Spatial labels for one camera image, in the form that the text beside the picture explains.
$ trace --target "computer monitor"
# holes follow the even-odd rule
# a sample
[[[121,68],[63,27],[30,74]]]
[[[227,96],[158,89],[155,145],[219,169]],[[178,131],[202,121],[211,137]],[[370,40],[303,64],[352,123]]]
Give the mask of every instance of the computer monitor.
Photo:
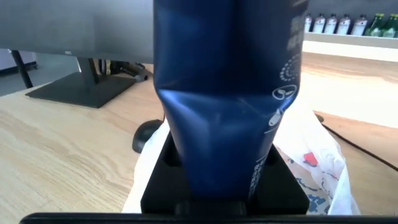
[[[152,63],[151,0],[13,0],[0,7],[0,49],[78,58],[80,73],[28,93],[100,107],[134,83],[97,76],[89,58]]]

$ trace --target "red print on bag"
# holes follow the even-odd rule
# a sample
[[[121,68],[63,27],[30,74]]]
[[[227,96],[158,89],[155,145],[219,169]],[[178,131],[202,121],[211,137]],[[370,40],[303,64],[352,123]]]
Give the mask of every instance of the red print on bag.
[[[311,167],[316,167],[318,165],[318,161],[312,152],[304,154],[304,163],[308,164]]]

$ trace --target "green bottle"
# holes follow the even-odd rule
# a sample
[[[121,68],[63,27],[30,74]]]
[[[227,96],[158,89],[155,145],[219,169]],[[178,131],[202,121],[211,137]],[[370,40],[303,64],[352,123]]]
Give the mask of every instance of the green bottle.
[[[394,38],[396,34],[396,23],[397,23],[396,15],[391,14],[390,18],[381,29],[382,36],[388,38]]]
[[[383,25],[383,13],[377,13],[371,23],[371,26],[366,29],[365,35],[371,37],[381,36],[381,27]]]
[[[394,35],[394,37],[398,38],[398,14],[396,14],[395,26],[396,26],[396,34]]]

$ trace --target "white bottle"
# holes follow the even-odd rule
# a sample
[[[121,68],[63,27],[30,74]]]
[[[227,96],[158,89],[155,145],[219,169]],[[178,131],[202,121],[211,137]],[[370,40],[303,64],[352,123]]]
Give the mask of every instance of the white bottle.
[[[359,19],[354,23],[353,31],[351,31],[351,35],[363,35],[365,31],[366,25],[368,24],[368,20],[366,16],[362,14]]]
[[[336,14],[332,13],[330,18],[328,18],[326,20],[325,31],[323,31],[323,33],[324,34],[334,34],[336,26],[337,26]]]
[[[351,19],[348,14],[345,14],[338,24],[337,34],[339,35],[347,35],[349,25],[351,24]]]
[[[311,24],[312,24],[312,17],[311,14],[308,14],[305,16],[304,32],[310,32]]]
[[[323,32],[323,28],[325,27],[325,16],[323,14],[319,14],[317,18],[315,18],[315,23],[313,24],[312,32],[316,34],[321,34]]]

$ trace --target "blue bottle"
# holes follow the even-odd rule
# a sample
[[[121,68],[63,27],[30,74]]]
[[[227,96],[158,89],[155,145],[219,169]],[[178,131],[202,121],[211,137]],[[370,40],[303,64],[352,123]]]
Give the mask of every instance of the blue bottle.
[[[195,198],[254,193],[299,91],[307,5],[154,1],[154,85]]]

